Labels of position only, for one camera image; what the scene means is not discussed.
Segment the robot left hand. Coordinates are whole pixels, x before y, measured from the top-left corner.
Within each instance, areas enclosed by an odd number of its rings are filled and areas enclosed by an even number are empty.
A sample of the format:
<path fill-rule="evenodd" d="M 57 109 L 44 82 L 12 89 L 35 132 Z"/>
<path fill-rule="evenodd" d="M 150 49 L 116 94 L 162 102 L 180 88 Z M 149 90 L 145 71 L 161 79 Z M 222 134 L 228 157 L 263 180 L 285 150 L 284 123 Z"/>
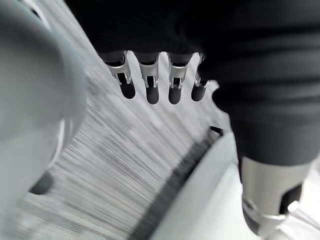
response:
<path fill-rule="evenodd" d="M 200 53 L 227 113 L 249 229 L 269 235 L 300 198 L 320 152 L 320 3 L 317 0 L 68 0 L 105 63 Z"/>

